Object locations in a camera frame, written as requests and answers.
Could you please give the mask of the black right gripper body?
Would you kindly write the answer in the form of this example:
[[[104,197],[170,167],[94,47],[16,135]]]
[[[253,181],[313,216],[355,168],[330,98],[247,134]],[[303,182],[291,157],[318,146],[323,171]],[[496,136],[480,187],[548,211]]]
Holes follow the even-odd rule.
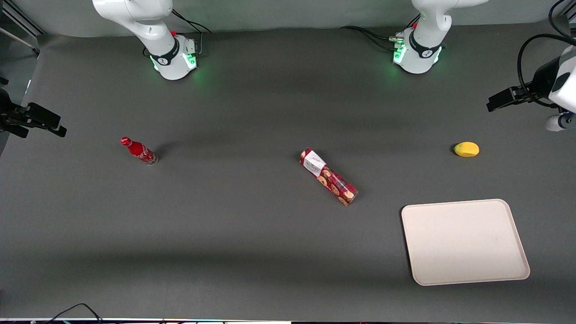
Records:
[[[22,106],[12,102],[8,92],[0,89],[0,131],[20,138],[27,138],[29,130],[23,126],[27,123],[29,105]]]

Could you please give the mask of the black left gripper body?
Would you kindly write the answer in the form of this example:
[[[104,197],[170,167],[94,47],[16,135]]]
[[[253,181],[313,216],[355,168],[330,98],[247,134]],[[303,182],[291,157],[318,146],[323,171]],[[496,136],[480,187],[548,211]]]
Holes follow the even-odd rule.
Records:
[[[553,103],[549,98],[558,73],[559,61],[560,57],[557,56],[543,64],[536,70],[532,80],[526,82],[522,76],[521,58],[517,59],[517,74],[520,82],[517,94],[525,98],[525,103],[535,102],[549,108],[560,108],[560,105]]]

